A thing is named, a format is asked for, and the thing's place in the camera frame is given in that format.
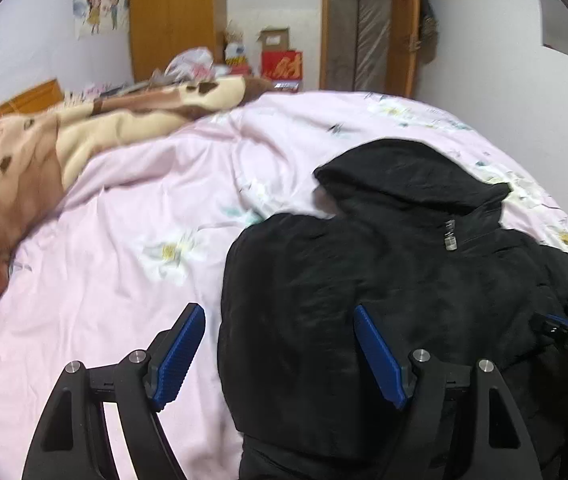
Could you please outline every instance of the blue gripper pad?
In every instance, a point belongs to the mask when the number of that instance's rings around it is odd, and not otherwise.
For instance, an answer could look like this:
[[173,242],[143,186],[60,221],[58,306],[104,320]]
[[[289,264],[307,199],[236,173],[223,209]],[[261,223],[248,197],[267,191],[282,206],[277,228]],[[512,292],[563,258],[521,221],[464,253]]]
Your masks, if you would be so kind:
[[563,317],[555,316],[554,314],[546,314],[546,317],[548,319],[556,321],[557,323],[562,323],[564,325],[568,325],[568,319],[565,319]]
[[204,309],[197,303],[189,303],[173,328],[149,347],[151,360],[144,382],[146,395],[156,412],[177,398],[205,328]]
[[355,309],[353,324],[359,346],[373,371],[382,396],[398,410],[402,410],[408,397],[403,387],[401,366],[362,305]]

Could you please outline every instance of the jacket zipper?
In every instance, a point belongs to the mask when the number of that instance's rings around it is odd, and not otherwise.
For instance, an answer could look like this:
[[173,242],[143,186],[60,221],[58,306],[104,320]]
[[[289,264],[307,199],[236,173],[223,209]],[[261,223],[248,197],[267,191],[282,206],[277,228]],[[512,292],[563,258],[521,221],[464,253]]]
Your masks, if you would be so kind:
[[444,236],[446,251],[457,250],[457,238],[454,237],[454,220],[446,222],[446,236]]

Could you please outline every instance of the red box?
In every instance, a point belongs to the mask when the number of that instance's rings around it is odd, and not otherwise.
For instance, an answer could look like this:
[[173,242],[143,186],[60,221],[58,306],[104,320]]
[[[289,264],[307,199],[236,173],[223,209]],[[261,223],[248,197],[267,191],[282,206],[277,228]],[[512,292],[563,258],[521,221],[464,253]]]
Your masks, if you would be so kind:
[[304,78],[304,57],[301,52],[262,52],[261,74],[273,81],[301,81]]

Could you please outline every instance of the wooden door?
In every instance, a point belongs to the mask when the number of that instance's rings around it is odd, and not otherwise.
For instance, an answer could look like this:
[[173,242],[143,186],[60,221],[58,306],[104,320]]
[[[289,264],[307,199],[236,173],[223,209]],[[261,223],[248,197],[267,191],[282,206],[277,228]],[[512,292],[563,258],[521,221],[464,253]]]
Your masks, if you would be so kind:
[[412,97],[419,49],[420,0],[393,0],[386,91]]
[[207,47],[224,59],[226,0],[130,0],[130,45],[136,81],[164,70],[184,50]]
[[170,0],[130,0],[130,53],[135,81],[166,68],[176,52],[169,34]]

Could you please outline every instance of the jacket hood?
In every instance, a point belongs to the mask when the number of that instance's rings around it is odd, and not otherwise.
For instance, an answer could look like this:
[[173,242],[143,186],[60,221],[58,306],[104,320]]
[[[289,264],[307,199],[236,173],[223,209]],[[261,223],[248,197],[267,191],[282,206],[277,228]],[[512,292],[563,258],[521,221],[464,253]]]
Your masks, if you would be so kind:
[[496,223],[508,184],[485,184],[448,157],[413,140],[363,144],[315,170],[315,178],[344,212],[366,202],[440,224],[482,210]]

